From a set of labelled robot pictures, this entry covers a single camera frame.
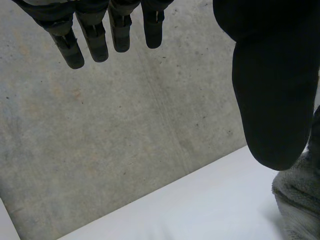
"black finger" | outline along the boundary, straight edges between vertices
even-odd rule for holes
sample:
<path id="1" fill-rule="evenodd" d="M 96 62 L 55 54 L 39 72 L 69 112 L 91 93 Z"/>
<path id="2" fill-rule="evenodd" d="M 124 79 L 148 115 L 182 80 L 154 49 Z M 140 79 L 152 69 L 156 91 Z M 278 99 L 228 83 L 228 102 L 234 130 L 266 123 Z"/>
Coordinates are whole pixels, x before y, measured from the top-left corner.
<path id="1" fill-rule="evenodd" d="M 130 14 L 140 4 L 141 0 L 111 0 L 108 8 L 112 41 L 118 53 L 124 53 L 130 48 Z"/>
<path id="2" fill-rule="evenodd" d="M 164 10 L 172 2 L 173 0 L 142 0 L 141 2 L 145 41 L 150 49 L 156 49 L 162 43 Z"/>
<path id="3" fill-rule="evenodd" d="M 57 21 L 37 21 L 52 37 L 64 60 L 72 69 L 79 69 L 85 64 L 74 31 L 73 16 Z"/>
<path id="4" fill-rule="evenodd" d="M 50 33 L 66 63 L 72 69 L 84 65 L 84 58 L 72 30 L 75 2 L 30 5 L 22 0 L 13 1 Z"/>
<path id="5" fill-rule="evenodd" d="M 76 4 L 75 15 L 81 26 L 84 38 L 95 62 L 108 59 L 106 31 L 102 20 L 107 11 L 109 0 L 84 0 Z"/>

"white table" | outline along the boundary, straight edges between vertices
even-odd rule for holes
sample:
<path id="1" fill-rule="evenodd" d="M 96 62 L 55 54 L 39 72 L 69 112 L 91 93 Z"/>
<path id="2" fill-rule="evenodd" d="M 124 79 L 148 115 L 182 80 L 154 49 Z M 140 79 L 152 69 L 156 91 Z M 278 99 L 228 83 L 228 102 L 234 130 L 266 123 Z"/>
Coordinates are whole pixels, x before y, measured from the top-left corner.
<path id="1" fill-rule="evenodd" d="M 59 240 L 283 240 L 276 174 L 244 147 Z"/>

